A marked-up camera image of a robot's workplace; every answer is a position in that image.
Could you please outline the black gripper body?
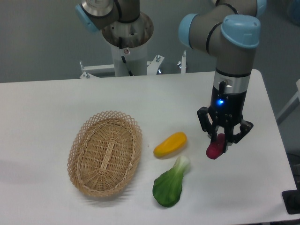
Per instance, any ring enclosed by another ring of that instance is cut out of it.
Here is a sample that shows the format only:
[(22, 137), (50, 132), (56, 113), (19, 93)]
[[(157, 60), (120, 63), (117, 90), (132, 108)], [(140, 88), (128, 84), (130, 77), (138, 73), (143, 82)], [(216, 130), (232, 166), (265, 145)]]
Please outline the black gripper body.
[(234, 127), (241, 123), (250, 75), (215, 72), (209, 114), (218, 126), (224, 127), (228, 122)]

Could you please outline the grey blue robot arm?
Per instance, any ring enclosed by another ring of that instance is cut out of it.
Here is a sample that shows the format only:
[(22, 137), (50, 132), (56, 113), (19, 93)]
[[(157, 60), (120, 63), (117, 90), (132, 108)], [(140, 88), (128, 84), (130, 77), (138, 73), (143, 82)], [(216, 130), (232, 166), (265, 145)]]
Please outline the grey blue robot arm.
[[(238, 143), (253, 124), (242, 115), (261, 24), (264, 0), (218, 0), (204, 15), (188, 14), (178, 37), (191, 49), (217, 59), (211, 102), (197, 111), (210, 145), (206, 154), (216, 159)], [(146, 75), (145, 45), (153, 34), (151, 19), (137, 0), (83, 0), (75, 11), (91, 32), (101, 31), (112, 47), (116, 76)]]

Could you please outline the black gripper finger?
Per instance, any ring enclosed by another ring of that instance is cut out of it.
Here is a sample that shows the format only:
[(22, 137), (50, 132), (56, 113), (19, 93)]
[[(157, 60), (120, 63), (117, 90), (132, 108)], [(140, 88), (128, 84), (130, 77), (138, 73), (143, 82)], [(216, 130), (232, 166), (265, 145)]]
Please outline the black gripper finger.
[(217, 140), (218, 128), (220, 126), (219, 112), (210, 107), (201, 107), (197, 111), (197, 116), (202, 130), (207, 132), (211, 142)]
[(224, 153), (228, 150), (228, 147), (231, 146), (233, 143), (238, 143), (242, 140), (253, 128), (253, 123), (242, 120), (240, 123), (240, 132), (234, 134), (234, 125), (232, 125), (229, 121), (226, 121), (225, 124), (225, 143), (224, 143)]

